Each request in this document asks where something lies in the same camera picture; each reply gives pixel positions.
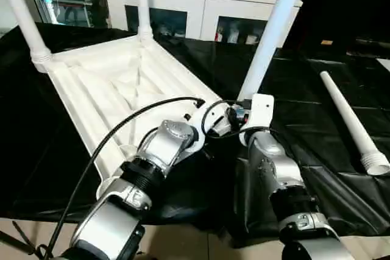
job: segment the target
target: table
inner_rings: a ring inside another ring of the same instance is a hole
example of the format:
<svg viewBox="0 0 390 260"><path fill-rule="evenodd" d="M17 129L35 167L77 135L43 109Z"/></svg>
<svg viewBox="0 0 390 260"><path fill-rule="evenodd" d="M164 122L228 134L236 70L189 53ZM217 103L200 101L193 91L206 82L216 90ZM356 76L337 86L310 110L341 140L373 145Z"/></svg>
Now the table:
<svg viewBox="0 0 390 260"><path fill-rule="evenodd" d="M129 35L51 24L38 28L52 52ZM158 42L226 99L236 97L255 52L254 46L199 40L161 37ZM7 191L0 216L57 220L88 160L87 151L49 78L29 62L19 29L0 39L0 52L2 174L10 178L0 182ZM390 157L390 73L376 60L278 51L260 89L275 96L272 126L340 235L389 235L390 177L364 173L318 76L323 69L330 71L378 148ZM179 164L146 222L189 222L225 231L236 247L275 238L277 225L270 206L261 200L256 166L237 156L245 156L245 150L230 139L211 142L203 153ZM92 169L68 221L83 217L98 183Z"/></svg>

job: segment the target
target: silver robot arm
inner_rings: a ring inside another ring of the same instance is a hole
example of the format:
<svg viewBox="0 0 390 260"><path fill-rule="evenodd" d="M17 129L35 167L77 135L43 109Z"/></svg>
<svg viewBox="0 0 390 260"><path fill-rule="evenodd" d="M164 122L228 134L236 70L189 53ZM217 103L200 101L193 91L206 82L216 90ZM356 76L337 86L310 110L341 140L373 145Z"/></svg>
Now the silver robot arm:
<svg viewBox="0 0 390 260"><path fill-rule="evenodd" d="M255 95L251 104L244 127L269 126L273 99ZM316 198L309 195L297 163L272 134L257 131L241 135L240 140L248 146L249 164L261 162L261 186L268 194L278 220L279 238L285 244L282 259L353 259L319 211Z"/></svg>
<svg viewBox="0 0 390 260"><path fill-rule="evenodd" d="M140 220L183 151L197 138L184 122L165 120L146 138L131 161L77 227L71 246L59 259L129 260L144 234Z"/></svg>

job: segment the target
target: object on cabinet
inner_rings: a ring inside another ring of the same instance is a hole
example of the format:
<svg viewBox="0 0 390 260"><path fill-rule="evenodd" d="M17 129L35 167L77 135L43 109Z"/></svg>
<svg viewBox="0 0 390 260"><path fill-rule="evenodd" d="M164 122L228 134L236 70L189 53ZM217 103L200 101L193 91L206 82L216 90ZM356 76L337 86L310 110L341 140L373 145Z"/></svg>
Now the object on cabinet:
<svg viewBox="0 0 390 260"><path fill-rule="evenodd" d="M222 42L223 37L224 37L224 27L218 26L217 32L215 33L215 42Z"/></svg>
<svg viewBox="0 0 390 260"><path fill-rule="evenodd" d="M230 25L229 36L227 37L228 43L237 44L239 35L238 24L239 22L233 22Z"/></svg>

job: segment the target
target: white plastic tray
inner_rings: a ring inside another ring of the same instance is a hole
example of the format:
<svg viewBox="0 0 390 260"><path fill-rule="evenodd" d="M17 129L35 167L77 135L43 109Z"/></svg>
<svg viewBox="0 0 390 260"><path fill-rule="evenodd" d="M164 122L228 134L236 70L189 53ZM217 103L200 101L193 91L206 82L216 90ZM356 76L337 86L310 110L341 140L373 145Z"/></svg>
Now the white plastic tray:
<svg viewBox="0 0 390 260"><path fill-rule="evenodd" d="M61 52L45 67L89 153L117 123L146 105L179 96L220 99L155 41L145 45L138 37ZM95 162L102 181L135 154L147 131L195 110L191 101L167 104L124 126Z"/></svg>

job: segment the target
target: black cable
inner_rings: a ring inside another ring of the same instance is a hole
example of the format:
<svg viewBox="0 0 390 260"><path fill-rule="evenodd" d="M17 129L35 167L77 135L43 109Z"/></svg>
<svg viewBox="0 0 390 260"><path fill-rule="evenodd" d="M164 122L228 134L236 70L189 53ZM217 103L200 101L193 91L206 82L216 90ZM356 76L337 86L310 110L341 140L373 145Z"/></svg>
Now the black cable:
<svg viewBox="0 0 390 260"><path fill-rule="evenodd" d="M140 150L141 146L145 143L146 138L147 138L150 134L152 134L154 131L156 131L157 129L158 129L158 127L154 127L154 128L152 128L152 129L150 129L148 132L146 132L146 134L144 135L144 137L142 137L140 144L138 145L137 151Z"/></svg>
<svg viewBox="0 0 390 260"><path fill-rule="evenodd" d="M197 105L198 107L204 103L204 100L198 99L196 97L175 97L173 99L162 100L162 101L159 101L157 103L148 105L148 106L138 110L137 112L131 114L129 117L125 118L122 122L120 122L118 125L116 125L114 128L112 128L110 132L107 133L107 135L103 138L103 140L99 143L99 145L96 147L95 151L93 152L93 154L92 154L88 164L85 166L84 171L83 171L82 175L79 178L79 181L76 184L76 187L73 190L72 195L69 198L68 204L67 204L66 208L64 209L64 211L63 211L63 213L61 215L61 218L60 218L60 220L59 220L57 226L55 227L55 230L54 230L54 232L53 232L53 234L51 236L51 239L50 239L50 242L49 242L49 245L48 245L48 249L46 250L46 254L44 256L45 259L47 259L48 256L53 251L54 245L57 242L58 236L59 236L59 234L61 232L61 228L62 228L62 226L63 226L63 224L65 222L66 215L68 214L70 206L71 206L71 204L72 204L72 202L73 202L73 200L74 200L74 198L76 196L77 191L80 188L81 183L83 182L83 180L84 180L84 178L85 178L89 168L93 165L93 162L98 157L100 151L102 150L103 146L107 143L107 141L110 140L110 138L121 127L123 127L130 120L132 120L133 118L139 116L140 114L142 114L142 113L144 113L144 112L146 112L146 111L148 111L150 109L153 109L153 108L155 108L157 106L161 106L161 105L168 104L168 103L173 103L173 102L178 102L180 100L194 100L194 101L196 101L198 103L198 105Z"/></svg>

